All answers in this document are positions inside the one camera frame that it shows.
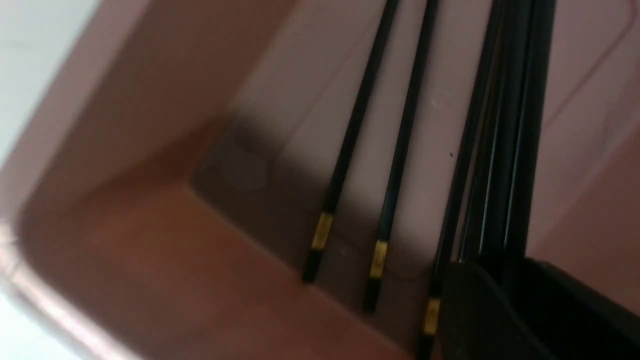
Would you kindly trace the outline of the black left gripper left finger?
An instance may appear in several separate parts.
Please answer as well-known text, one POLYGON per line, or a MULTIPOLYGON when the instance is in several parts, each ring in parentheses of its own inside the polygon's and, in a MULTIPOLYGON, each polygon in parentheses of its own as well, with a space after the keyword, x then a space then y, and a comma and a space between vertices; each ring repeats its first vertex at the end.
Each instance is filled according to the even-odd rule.
POLYGON ((473 262, 448 266, 439 310, 444 360, 549 360, 494 279, 473 262))

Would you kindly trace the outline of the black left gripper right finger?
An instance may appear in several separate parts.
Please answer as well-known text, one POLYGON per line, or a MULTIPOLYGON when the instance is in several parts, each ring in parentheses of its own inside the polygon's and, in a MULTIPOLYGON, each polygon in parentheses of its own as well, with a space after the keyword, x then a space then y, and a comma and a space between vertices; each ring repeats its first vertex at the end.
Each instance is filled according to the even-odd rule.
POLYGON ((554 360, 640 357, 639 316, 551 263, 522 260, 512 302, 554 360))

